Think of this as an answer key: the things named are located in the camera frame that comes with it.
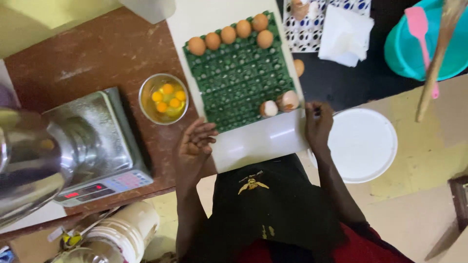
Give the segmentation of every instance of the black countertop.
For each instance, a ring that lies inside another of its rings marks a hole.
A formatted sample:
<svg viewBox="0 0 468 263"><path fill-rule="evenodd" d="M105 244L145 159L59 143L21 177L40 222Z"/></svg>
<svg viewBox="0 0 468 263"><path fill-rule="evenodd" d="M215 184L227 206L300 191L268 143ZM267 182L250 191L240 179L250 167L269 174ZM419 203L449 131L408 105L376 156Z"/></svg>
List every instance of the black countertop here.
<svg viewBox="0 0 468 263"><path fill-rule="evenodd" d="M334 110L344 110L396 95L424 83L395 74L384 60L384 43L390 30L398 23L404 10L418 0L372 0L372 28L367 59L356 67L321 60L316 53L293 53L305 65L299 78L306 101L328 101ZM281 15L283 0L277 0Z"/></svg>

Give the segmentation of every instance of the white paper napkin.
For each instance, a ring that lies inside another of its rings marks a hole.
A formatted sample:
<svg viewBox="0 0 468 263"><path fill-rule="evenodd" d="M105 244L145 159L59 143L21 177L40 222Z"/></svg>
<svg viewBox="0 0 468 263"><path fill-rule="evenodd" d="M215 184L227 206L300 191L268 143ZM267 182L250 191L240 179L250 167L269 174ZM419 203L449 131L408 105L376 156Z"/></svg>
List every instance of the white paper napkin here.
<svg viewBox="0 0 468 263"><path fill-rule="evenodd" d="M355 67L367 57L374 19L332 5L327 6L319 58Z"/></svg>

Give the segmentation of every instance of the wooden stick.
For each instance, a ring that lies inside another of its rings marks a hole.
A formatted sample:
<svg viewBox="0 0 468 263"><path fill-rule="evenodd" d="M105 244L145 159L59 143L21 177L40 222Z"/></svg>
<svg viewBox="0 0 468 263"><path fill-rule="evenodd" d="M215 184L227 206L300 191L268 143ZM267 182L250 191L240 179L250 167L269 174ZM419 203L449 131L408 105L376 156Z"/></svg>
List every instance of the wooden stick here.
<svg viewBox="0 0 468 263"><path fill-rule="evenodd" d="M468 0L445 0L444 2L437 47L434 58L426 72L426 83L424 84L423 94L421 95L416 114L417 122L421 122L424 118L424 114L431 101L432 89L439 76L439 70L444 60L445 51L447 50L450 39L452 39L455 26L467 5Z"/></svg>

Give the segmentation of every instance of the beige floor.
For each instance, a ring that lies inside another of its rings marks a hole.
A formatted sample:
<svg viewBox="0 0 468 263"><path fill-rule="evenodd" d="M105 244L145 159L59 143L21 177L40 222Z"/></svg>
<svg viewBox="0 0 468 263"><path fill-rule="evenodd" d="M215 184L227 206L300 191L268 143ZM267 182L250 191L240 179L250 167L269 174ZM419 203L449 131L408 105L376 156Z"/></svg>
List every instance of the beige floor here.
<svg viewBox="0 0 468 263"><path fill-rule="evenodd" d="M468 75L440 83L441 96L429 107L424 121L414 122L421 89L371 102L361 107L376 110L394 125L398 154L380 177L348 190L381 237L415 262L438 262L445 245L457 237L455 211L447 179L468 166ZM306 152L298 156L310 181L319 185L318 172ZM208 216L216 175L197 186ZM148 200L161 215L161 227L146 250L155 259L175 249L176 195Z"/></svg>

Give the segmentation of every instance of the white tray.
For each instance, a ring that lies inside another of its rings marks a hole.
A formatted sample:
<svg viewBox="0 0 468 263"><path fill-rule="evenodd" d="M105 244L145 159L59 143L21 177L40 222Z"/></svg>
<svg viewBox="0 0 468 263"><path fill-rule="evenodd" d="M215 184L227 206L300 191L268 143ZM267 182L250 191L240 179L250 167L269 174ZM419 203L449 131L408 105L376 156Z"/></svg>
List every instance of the white tray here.
<svg viewBox="0 0 468 263"><path fill-rule="evenodd" d="M314 1L319 4L318 15L316 17L306 15L301 21L297 21L291 13L291 0L284 1L283 26L289 50L293 53L318 52L327 5L370 16L371 0L310 0L310 2Z"/></svg>

